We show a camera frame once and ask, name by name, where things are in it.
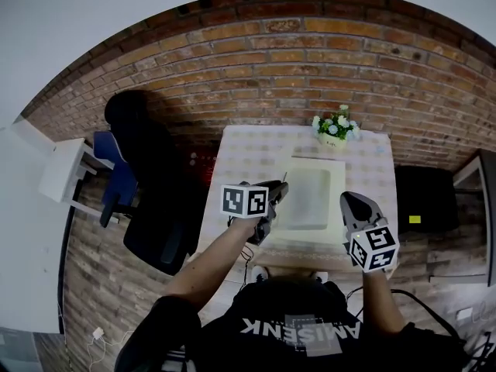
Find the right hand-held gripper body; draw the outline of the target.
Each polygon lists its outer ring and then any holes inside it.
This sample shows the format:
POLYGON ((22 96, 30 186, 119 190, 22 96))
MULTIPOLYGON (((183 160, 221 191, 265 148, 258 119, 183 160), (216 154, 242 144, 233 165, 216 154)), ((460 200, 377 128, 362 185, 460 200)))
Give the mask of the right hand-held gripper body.
POLYGON ((398 262, 399 241, 385 222, 367 224, 346 233, 345 248, 352 265, 364 273, 390 270, 398 262))

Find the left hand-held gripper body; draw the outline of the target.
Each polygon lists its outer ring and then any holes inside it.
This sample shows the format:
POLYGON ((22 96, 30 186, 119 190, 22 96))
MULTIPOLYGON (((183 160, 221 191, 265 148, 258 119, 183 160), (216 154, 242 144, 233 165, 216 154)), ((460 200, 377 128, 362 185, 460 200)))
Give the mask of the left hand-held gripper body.
POLYGON ((248 243, 259 246, 270 233, 276 217, 277 182, 224 184, 221 187, 220 213, 227 215, 228 226, 234 219, 259 218, 248 243))

